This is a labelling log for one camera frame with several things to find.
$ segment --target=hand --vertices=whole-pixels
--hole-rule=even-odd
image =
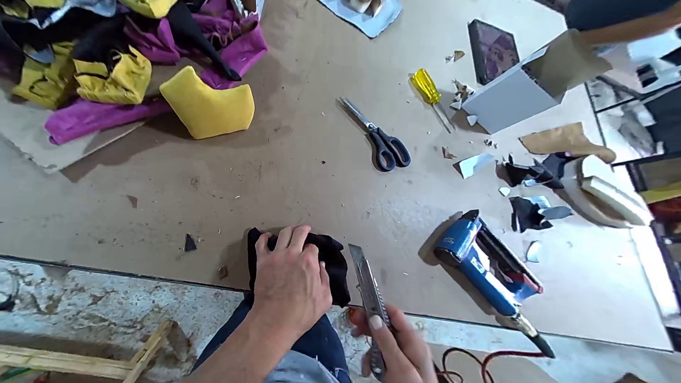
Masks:
[[[378,343],[385,360],[386,383],[436,383],[435,368],[430,348],[416,333],[402,310],[386,305],[388,317],[395,334],[383,323],[380,316],[367,321],[362,310],[355,310],[350,321],[357,326],[352,335],[369,335]],[[362,359],[362,375],[369,376],[369,354]]]
[[[319,249],[305,245],[310,226],[287,226],[279,232],[274,251],[265,233],[255,244],[257,276],[253,315],[291,334],[293,341],[309,330],[331,308],[329,276]]]

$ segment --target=black scissors handle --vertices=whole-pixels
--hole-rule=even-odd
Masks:
[[[376,146],[376,165],[381,171],[389,172],[395,165],[404,168],[411,163],[409,151],[399,138],[388,136],[380,127],[370,130],[369,135]]]
[[[393,156],[392,152],[388,150],[379,134],[370,130],[369,137],[371,137],[371,140],[376,146],[376,165],[379,167],[380,171],[389,172],[395,169],[395,156]]]
[[[409,166],[409,164],[411,164],[411,156],[409,155],[409,151],[405,147],[405,144],[403,144],[399,138],[391,137],[385,134],[380,127],[376,127],[376,131],[383,139],[383,143],[387,149],[392,153],[396,165],[401,168]]]

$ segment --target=yellow screwdriver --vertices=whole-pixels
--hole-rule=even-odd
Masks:
[[[424,101],[432,105],[433,110],[435,110],[435,113],[438,115],[440,120],[442,120],[442,124],[444,124],[447,132],[451,133],[454,127],[452,127],[449,119],[447,118],[445,109],[442,107],[442,104],[440,104],[440,98],[442,95],[437,91],[435,82],[433,82],[430,74],[428,74],[428,71],[425,69],[419,69],[416,71],[416,74],[411,77],[411,83],[414,84],[416,89],[419,90],[419,93],[421,93],[421,95],[424,97]]]

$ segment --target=fabric pile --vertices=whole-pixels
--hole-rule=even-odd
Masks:
[[[12,93],[55,110],[45,123],[53,144],[170,111],[196,139],[251,124],[251,89],[235,86],[268,47],[258,15],[240,16],[229,0],[0,7],[0,74],[22,63]]]

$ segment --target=person's left hand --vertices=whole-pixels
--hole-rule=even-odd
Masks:
[[[254,313],[295,339],[309,330],[331,308],[329,276],[319,262],[319,249],[305,245],[310,226],[287,226],[279,232],[274,251],[265,233],[255,244]]]

